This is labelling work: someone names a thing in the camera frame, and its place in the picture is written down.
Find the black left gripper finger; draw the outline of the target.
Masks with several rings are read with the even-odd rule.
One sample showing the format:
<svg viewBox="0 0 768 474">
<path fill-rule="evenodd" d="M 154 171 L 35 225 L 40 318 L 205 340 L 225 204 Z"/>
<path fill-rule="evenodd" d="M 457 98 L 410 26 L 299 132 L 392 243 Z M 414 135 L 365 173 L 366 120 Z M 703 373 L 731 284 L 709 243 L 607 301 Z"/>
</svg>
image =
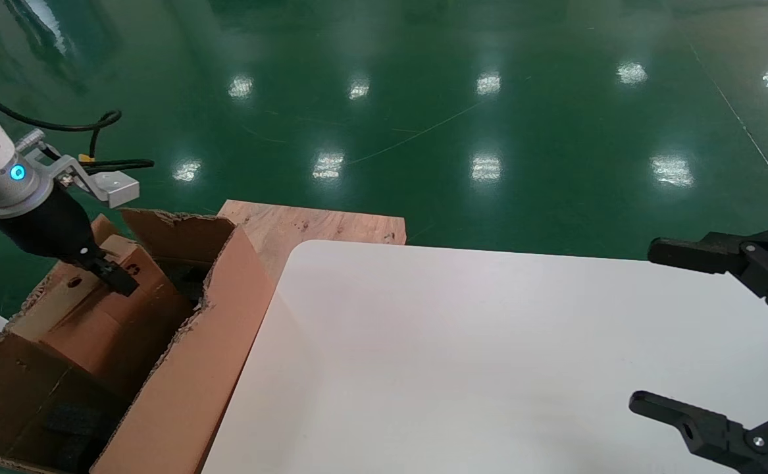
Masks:
<svg viewBox="0 0 768 474">
<path fill-rule="evenodd" d="M 119 264 L 106 258 L 95 256 L 91 259 L 91 272 L 114 293 L 128 297 L 139 288 L 139 283 L 133 276 Z"/>
</svg>

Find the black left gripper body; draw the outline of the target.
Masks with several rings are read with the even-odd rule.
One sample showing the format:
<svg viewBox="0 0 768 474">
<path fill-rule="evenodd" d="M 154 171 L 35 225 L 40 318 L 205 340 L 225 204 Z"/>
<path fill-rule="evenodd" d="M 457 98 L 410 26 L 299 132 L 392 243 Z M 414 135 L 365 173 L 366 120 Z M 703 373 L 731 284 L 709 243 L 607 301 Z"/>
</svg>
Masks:
<svg viewBox="0 0 768 474">
<path fill-rule="evenodd" d="M 85 209 L 60 187 L 30 212 L 0 219 L 0 231 L 28 254 L 74 266 L 95 266 L 105 258 Z"/>
</svg>

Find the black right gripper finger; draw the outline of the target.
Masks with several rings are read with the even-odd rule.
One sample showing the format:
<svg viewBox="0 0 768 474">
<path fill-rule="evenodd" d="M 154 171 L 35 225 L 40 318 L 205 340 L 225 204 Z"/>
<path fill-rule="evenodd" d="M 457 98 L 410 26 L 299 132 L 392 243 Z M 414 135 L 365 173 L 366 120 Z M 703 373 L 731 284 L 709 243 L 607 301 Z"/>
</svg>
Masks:
<svg viewBox="0 0 768 474">
<path fill-rule="evenodd" d="M 732 274 L 768 305 L 768 230 L 752 235 L 711 232 L 698 241 L 657 238 L 646 258 L 693 272 Z"/>
<path fill-rule="evenodd" d="M 628 408 L 678 430 L 688 451 L 738 473 L 768 473 L 768 421 L 747 429 L 718 412 L 636 391 Z"/>
</svg>

